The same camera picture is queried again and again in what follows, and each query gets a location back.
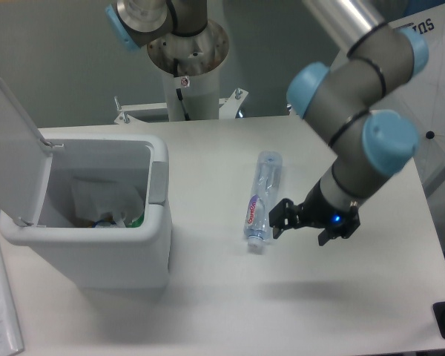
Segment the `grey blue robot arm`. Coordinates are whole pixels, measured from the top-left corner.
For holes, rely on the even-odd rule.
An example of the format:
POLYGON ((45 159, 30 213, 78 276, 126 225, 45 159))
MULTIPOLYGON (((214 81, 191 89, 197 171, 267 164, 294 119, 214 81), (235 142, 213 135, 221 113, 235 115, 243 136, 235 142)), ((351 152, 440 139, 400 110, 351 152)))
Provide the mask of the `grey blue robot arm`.
MULTIPOLYGON (((416 127, 374 105, 425 68, 429 48, 415 30, 391 28, 368 1, 307 1, 306 8, 347 60, 335 70, 321 62, 306 66, 286 99, 336 160, 302 203, 267 205, 263 225, 274 238, 317 228, 324 245, 350 237, 360 226, 362 204, 415 155, 416 127)), ((145 48, 162 72, 170 120, 221 117, 217 71, 229 43, 205 1, 115 1, 105 13, 120 42, 130 51, 145 48)))

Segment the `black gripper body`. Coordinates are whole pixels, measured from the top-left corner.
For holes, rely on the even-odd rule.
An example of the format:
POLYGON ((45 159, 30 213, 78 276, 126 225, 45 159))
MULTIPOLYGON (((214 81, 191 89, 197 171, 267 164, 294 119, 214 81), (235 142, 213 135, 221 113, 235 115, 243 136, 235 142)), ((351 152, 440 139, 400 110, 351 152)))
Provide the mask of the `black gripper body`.
POLYGON ((339 228, 339 237, 348 239, 360 226, 358 208, 349 207, 347 211, 335 208, 323 196, 320 185, 313 187, 299 206, 301 228, 339 228))

